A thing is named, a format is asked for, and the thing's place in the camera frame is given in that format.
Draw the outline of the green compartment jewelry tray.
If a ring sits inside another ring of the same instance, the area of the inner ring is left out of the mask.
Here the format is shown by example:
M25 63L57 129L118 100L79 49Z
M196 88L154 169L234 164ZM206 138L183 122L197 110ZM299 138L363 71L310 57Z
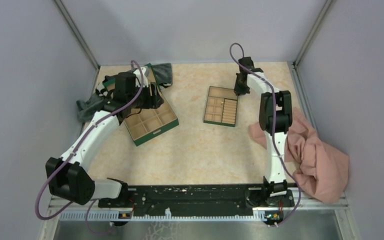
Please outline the green compartment jewelry tray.
M238 96L231 88L210 86L208 89L203 122L206 124L235 127Z

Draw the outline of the green jewelry box with lid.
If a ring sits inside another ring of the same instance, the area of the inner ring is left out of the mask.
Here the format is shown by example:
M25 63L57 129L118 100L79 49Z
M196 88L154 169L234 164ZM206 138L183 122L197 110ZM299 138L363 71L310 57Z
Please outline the green jewelry box with lid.
M154 75L150 75L150 82L155 82ZM130 105L136 100L142 91L142 83L139 85L139 91L136 96L128 103L121 104L113 99L115 81L111 84L107 103L104 104L104 111L112 113L120 124L125 124L134 144L139 146L179 125L179 120L172 110L170 104L162 93L163 87L159 87L159 92L164 100L164 104L158 109L140 109L131 108Z

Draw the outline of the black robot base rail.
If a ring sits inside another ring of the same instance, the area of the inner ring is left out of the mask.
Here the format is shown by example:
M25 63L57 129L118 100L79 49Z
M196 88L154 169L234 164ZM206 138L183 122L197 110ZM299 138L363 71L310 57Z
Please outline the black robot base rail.
M256 184L131 185L117 198L102 198L100 208L134 208L133 216L183 219L232 219L250 217L254 208L294 207L292 191L271 197Z

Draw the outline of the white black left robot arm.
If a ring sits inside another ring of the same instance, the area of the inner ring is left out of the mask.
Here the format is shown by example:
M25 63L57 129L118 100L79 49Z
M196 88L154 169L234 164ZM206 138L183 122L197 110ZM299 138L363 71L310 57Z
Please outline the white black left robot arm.
M114 88L98 92L101 102L87 128L60 157L45 164L49 192L56 197L85 205L95 199L110 199L118 207L129 203L130 193L117 179L93 180L88 170L107 138L128 118L132 110L157 109L163 103L160 88L137 69L106 76Z

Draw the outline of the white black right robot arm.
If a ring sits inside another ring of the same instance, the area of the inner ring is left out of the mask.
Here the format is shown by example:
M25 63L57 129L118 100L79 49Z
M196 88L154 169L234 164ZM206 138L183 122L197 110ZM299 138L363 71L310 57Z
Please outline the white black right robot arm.
M236 63L239 73L236 74L235 94L243 96L253 90L260 96L258 123L266 139L268 159L261 199L267 206L275 206L288 190L284 158L288 130L292 125L291 93L279 90L267 80L263 70L255 68L250 56L242 57Z

